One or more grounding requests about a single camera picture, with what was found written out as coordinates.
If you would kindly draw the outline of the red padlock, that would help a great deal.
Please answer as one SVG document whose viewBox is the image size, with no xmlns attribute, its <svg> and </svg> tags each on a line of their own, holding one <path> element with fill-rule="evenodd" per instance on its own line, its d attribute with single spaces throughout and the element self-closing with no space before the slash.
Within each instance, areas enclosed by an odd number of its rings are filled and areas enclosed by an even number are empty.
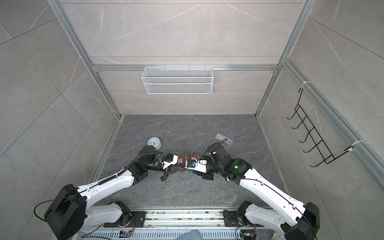
<svg viewBox="0 0 384 240">
<path fill-rule="evenodd" d="M 185 166 L 185 158 L 183 157 L 182 153 L 178 154 L 178 164 L 181 166 Z"/>
<path fill-rule="evenodd" d="M 198 155 L 196 152 L 191 153 L 191 160 L 192 161 L 197 161 L 199 159 Z"/>
</svg>

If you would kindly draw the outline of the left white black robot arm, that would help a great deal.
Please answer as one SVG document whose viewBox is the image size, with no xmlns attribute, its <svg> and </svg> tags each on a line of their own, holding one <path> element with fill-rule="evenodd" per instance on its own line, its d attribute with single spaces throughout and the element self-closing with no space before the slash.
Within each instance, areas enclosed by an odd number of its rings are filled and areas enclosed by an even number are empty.
<svg viewBox="0 0 384 240">
<path fill-rule="evenodd" d="M 164 154 L 152 146 L 143 147 L 138 156 L 119 172 L 99 181 L 75 187 L 64 186 L 43 217 L 37 218 L 49 225 L 58 240 L 68 240 L 83 227 L 134 225 L 131 210 L 121 201 L 95 206 L 100 200 L 135 184 L 148 176 L 148 171 L 162 171 L 177 165 L 178 156 Z"/>
</svg>

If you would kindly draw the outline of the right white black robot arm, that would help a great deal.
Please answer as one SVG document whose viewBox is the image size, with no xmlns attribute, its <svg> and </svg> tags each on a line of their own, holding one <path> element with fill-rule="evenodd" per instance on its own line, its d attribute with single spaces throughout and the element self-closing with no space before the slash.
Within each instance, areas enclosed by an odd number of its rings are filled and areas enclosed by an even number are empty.
<svg viewBox="0 0 384 240">
<path fill-rule="evenodd" d="M 232 158 L 222 143 L 210 145 L 197 160 L 196 169 L 204 174 L 219 174 L 264 201 L 271 210 L 244 201 L 236 219 L 242 226 L 260 225 L 284 235 L 287 240 L 315 240 L 320 228 L 320 210 L 309 202 L 294 199 L 281 191 L 247 161 Z"/>
</svg>

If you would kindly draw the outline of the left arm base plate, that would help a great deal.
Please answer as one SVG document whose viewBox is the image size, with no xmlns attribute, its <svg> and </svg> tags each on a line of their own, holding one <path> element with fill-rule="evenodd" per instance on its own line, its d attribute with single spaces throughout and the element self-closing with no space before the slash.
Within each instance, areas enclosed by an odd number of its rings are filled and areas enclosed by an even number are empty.
<svg viewBox="0 0 384 240">
<path fill-rule="evenodd" d="M 104 228 L 142 228 L 146 219 L 147 212 L 136 211 L 129 214 L 123 213 L 116 223 L 104 223 Z"/>
</svg>

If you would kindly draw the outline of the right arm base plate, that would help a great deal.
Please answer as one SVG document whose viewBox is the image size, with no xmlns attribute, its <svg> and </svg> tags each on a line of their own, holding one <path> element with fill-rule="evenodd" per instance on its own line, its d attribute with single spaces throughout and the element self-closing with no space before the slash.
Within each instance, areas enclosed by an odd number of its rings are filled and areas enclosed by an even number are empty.
<svg viewBox="0 0 384 240">
<path fill-rule="evenodd" d="M 222 212 L 226 227 L 240 227 L 254 225 L 243 214 L 237 211 L 224 210 Z"/>
</svg>

